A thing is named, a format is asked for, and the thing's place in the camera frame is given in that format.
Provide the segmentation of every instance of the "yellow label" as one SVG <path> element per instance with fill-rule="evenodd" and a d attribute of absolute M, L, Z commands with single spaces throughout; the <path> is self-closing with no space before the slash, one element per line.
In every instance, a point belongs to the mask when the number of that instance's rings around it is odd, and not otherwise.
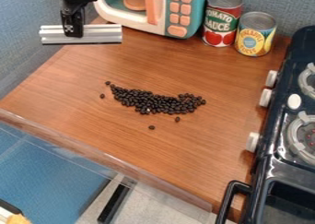
<path fill-rule="evenodd" d="M 256 55 L 264 46 L 263 35 L 254 29 L 243 29 L 236 42 L 237 49 L 248 56 Z"/>
<path fill-rule="evenodd" d="M 264 50 L 266 52 L 269 52 L 271 49 L 271 45 L 273 43 L 273 39 L 274 39 L 274 35 L 275 35 L 275 29 L 273 30 L 273 32 L 270 33 L 270 35 L 267 37 L 266 43 L 264 44 Z"/>

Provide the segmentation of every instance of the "red can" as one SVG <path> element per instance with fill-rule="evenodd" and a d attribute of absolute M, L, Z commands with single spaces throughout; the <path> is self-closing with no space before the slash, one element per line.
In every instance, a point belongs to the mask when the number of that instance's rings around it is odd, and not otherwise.
<path fill-rule="evenodd" d="M 234 43 L 242 0 L 207 0 L 203 40 L 205 43 L 224 47 Z"/>

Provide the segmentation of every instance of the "stove knob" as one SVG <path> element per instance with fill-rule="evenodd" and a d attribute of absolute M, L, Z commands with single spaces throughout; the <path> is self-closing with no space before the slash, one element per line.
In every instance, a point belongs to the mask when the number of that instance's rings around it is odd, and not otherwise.
<path fill-rule="evenodd" d="M 287 106 L 291 110 L 297 110 L 299 106 L 302 104 L 302 99 L 298 94 L 292 94 L 290 97 L 287 99 Z"/>
<path fill-rule="evenodd" d="M 265 83 L 266 87 L 273 88 L 277 76 L 278 76 L 277 71 L 273 71 L 273 70 L 269 71 L 268 77 L 266 78 L 266 83 Z"/>
<path fill-rule="evenodd" d="M 265 88 L 262 91 L 262 96 L 261 96 L 261 99 L 259 100 L 259 105 L 261 105 L 262 107 L 267 108 L 269 103 L 270 103 L 272 94 L 273 94 L 272 90 L 270 90 L 268 88 Z"/>
<path fill-rule="evenodd" d="M 246 143 L 246 150 L 254 153 L 257 145 L 258 145 L 258 140 L 259 140 L 260 135 L 255 132 L 250 132 L 249 138 L 247 139 Z"/>

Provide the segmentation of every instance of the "blue wall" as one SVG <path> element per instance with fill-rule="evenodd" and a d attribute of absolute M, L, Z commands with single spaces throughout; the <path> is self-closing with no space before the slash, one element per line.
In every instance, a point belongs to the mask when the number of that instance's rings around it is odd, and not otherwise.
<path fill-rule="evenodd" d="M 0 4 L 1 99 L 60 48 L 41 46 L 38 32 L 41 25 L 61 20 L 60 0 L 0 0 Z M 95 16 L 87 14 L 89 19 Z"/>
<path fill-rule="evenodd" d="M 315 0 L 244 0 L 245 12 L 262 11 L 275 17 L 278 34 L 291 36 L 296 30 L 315 25 Z"/>

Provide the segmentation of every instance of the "tomato sauce can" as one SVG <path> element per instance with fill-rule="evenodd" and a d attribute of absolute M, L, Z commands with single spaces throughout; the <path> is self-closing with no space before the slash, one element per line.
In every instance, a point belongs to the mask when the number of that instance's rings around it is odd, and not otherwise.
<path fill-rule="evenodd" d="M 239 20 L 235 48 L 247 56 L 263 56 L 271 49 L 275 31 L 276 21 L 271 15 L 246 13 Z"/>
<path fill-rule="evenodd" d="M 215 47 L 233 44 L 242 8 L 243 0 L 207 0 L 204 42 Z"/>

